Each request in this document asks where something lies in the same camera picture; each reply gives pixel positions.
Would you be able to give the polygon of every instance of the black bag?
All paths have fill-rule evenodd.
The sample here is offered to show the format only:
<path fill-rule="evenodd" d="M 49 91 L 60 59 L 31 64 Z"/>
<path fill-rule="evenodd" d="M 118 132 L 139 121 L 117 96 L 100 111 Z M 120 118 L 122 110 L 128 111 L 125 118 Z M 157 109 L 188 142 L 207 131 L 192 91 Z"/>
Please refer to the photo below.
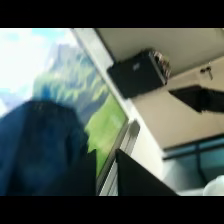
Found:
<path fill-rule="evenodd" d="M 167 76 L 159 69 L 153 49 L 147 49 L 125 61 L 115 63 L 108 73 L 124 98 L 132 98 L 167 83 Z"/>

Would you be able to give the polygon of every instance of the ceiling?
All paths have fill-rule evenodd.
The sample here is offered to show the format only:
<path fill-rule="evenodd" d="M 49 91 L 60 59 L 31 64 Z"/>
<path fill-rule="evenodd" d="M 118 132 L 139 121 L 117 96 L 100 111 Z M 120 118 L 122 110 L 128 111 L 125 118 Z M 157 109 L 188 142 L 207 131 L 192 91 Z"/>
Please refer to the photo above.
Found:
<path fill-rule="evenodd" d="M 224 55 L 221 28 L 97 28 L 115 60 L 154 47 L 170 58 L 172 75 Z"/>

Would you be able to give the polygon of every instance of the blue jacket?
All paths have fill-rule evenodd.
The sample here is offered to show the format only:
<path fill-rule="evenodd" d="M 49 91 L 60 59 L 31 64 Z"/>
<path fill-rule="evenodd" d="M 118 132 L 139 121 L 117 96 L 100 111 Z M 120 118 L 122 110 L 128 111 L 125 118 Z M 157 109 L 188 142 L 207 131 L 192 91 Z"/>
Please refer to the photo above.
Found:
<path fill-rule="evenodd" d="M 0 119 L 0 195 L 32 195 L 87 153 L 75 112 L 29 101 Z"/>

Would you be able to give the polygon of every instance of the landscape outside window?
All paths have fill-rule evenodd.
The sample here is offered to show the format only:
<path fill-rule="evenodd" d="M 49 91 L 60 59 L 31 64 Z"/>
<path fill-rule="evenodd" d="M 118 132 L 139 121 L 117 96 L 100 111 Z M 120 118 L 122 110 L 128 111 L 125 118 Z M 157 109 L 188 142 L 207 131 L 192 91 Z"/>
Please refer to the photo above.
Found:
<path fill-rule="evenodd" d="M 31 98 L 76 110 L 99 175 L 127 118 L 70 29 L 0 29 L 0 116 Z"/>

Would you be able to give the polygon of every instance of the sky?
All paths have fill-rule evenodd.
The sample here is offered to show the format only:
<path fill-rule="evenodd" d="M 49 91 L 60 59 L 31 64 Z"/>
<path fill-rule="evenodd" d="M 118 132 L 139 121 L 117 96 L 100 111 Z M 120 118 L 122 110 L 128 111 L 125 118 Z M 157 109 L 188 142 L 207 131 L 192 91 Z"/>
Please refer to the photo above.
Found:
<path fill-rule="evenodd" d="M 0 88 L 16 92 L 32 85 L 53 43 L 77 46 L 67 28 L 0 28 Z"/>

